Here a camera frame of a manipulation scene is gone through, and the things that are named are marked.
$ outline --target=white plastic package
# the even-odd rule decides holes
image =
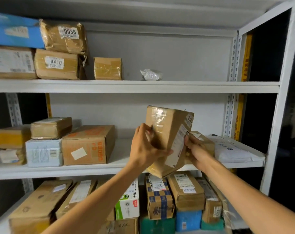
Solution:
[[[145,69],[140,71],[141,71],[141,74],[143,75],[143,78],[148,81],[161,80],[163,77],[163,73],[158,70]]]
[[[208,136],[208,138],[215,143],[215,157],[221,163],[244,163],[263,160],[263,158],[258,157],[256,154],[239,148],[219,136]]]

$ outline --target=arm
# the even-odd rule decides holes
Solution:
[[[185,137],[190,160],[227,197],[254,233],[295,234],[295,213],[232,174],[193,135]]]
[[[131,183],[152,163],[172,151],[154,148],[145,133],[151,128],[141,124],[135,131],[127,165],[104,185],[54,222],[42,234],[97,233],[120,197]]]

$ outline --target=box with orange print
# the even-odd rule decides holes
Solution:
[[[62,138],[64,165],[106,164],[114,145],[114,125],[81,126]]]

